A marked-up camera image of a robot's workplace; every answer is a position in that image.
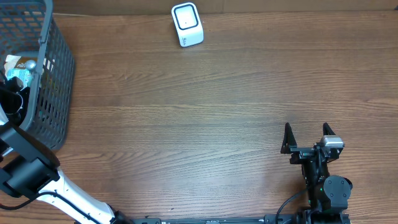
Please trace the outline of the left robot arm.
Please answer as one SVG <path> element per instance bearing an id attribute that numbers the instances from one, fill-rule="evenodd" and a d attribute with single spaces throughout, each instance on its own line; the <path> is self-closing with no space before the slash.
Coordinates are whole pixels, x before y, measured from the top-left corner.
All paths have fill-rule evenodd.
<path id="1" fill-rule="evenodd" d="M 51 151 L 65 140 L 72 83 L 53 86 L 48 79 L 43 88 L 34 79 L 29 98 L 34 115 L 30 124 L 1 125 L 1 140 L 18 156 L 1 168 L 1 190 L 11 197 L 25 196 L 57 207 L 78 223 L 131 223 L 120 211 L 88 195 L 61 170 Z"/>

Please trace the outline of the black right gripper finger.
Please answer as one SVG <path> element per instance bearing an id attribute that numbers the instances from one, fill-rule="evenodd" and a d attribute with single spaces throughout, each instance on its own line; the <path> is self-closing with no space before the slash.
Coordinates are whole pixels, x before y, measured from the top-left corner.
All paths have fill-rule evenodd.
<path id="1" fill-rule="evenodd" d="M 328 123 L 323 123 L 323 135 L 335 135 L 334 131 L 330 128 Z"/>
<path id="2" fill-rule="evenodd" d="M 280 149 L 281 154 L 291 154 L 297 148 L 297 143 L 289 123 L 285 124 L 284 139 Z"/>

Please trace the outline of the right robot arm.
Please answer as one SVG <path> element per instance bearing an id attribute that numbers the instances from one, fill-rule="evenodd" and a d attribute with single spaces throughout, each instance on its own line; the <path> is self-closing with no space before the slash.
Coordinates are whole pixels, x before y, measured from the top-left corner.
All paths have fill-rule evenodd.
<path id="1" fill-rule="evenodd" d="M 292 128 L 285 124 L 284 139 L 280 152 L 290 155 L 291 164 L 299 164 L 305 181 L 305 189 L 288 198 L 278 209 L 275 222 L 282 223 L 283 208 L 306 193 L 308 204 L 290 215 L 286 223 L 350 223 L 343 213 L 353 189 L 352 182 L 340 175 L 331 175 L 328 164 L 339 159 L 345 144 L 328 123 L 323 124 L 323 136 L 311 147 L 298 147 Z"/>

